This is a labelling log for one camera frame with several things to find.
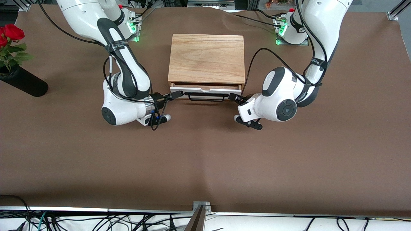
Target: metal bracket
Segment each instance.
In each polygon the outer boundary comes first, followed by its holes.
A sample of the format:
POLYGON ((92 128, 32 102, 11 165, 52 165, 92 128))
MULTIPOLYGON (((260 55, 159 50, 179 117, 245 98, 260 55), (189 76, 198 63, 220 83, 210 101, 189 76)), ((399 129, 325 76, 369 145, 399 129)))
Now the metal bracket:
POLYGON ((388 20, 398 21, 398 15, 402 13, 409 5, 411 5, 411 0, 401 0, 391 11, 387 12, 388 20))
POLYGON ((390 20, 390 21, 398 21, 398 17, 391 18, 390 13, 391 13, 390 11, 387 12, 387 18, 388 18, 388 20, 390 20))
POLYGON ((210 214, 211 214, 211 205, 210 205, 210 202, 208 202, 208 201, 194 201, 194 202, 193 202, 193 211, 194 211, 198 206, 205 206, 206 215, 210 215, 210 214))
POLYGON ((184 231, 204 231, 206 215, 211 214, 211 205, 208 201, 194 201, 194 214, 185 227, 184 231))

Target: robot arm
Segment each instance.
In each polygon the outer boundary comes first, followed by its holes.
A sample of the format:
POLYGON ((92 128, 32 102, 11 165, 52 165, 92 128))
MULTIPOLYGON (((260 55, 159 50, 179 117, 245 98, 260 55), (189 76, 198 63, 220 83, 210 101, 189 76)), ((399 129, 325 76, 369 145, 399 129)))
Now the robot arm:
POLYGON ((234 117, 237 122, 260 130, 260 118, 287 121, 296 114, 297 107, 305 107, 315 100, 336 49, 342 19, 351 2, 305 0, 302 11, 298 6, 296 11, 285 15, 288 28, 282 35, 283 39, 290 44, 299 44, 308 35, 314 48, 313 58, 302 75, 277 67, 267 74, 262 93, 243 98, 231 96, 240 104, 240 115, 234 117))
POLYGON ((160 124, 170 115, 154 117, 177 93, 149 94, 151 82, 128 46, 133 35, 134 12, 121 9, 115 0, 57 0, 68 24, 75 33, 99 42, 120 68, 120 72, 104 81, 103 118, 111 125, 139 121, 143 125, 160 124))
POLYGON ((137 62, 119 27, 105 13, 109 12, 115 18, 124 15, 121 13, 123 11, 117 5, 109 7, 115 0, 106 2, 104 10, 98 0, 58 0, 64 17, 75 33, 100 42, 117 59, 121 70, 119 93, 124 97, 144 99, 150 91, 150 79, 137 62))

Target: black handle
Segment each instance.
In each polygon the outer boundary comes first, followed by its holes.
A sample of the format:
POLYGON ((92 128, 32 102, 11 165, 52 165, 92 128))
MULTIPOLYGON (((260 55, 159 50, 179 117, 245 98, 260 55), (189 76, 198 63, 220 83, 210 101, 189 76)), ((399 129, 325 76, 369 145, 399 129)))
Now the black handle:
POLYGON ((223 102, 228 94, 218 94, 218 93, 205 93, 205 92, 185 92, 184 95, 188 95, 188 99, 191 101, 206 101, 206 102, 223 102), (209 96, 209 97, 222 97, 222 99, 199 99, 191 98, 191 96, 209 96))

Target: wood grain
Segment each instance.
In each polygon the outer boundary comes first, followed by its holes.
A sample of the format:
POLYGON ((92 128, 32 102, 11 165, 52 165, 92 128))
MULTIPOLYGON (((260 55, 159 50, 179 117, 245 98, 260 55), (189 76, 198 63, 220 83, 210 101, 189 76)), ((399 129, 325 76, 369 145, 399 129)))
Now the wood grain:
POLYGON ((173 34, 169 82, 244 84, 242 35, 173 34))

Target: brown table surface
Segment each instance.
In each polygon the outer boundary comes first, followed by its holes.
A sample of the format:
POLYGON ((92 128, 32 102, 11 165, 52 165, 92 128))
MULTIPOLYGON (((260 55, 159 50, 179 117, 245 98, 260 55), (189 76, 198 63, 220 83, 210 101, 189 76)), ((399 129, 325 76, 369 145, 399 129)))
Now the brown table surface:
MULTIPOLYGON (((57 6, 46 10, 73 33, 57 6)), ((317 100, 288 122, 261 120, 261 131, 234 122, 233 102, 187 100, 170 102, 172 120, 155 132, 111 126, 100 111, 106 51, 59 32, 37 6, 17 25, 35 56, 23 67, 50 89, 35 98, 0 83, 2 194, 31 206, 191 210, 210 201, 220 212, 411 216, 411 64, 384 13, 347 13, 317 100)), ((312 55, 220 10, 156 9, 130 46, 163 93, 173 33, 243 35, 246 71, 261 47, 299 73, 312 55)), ((260 53, 245 94, 280 65, 260 53)))

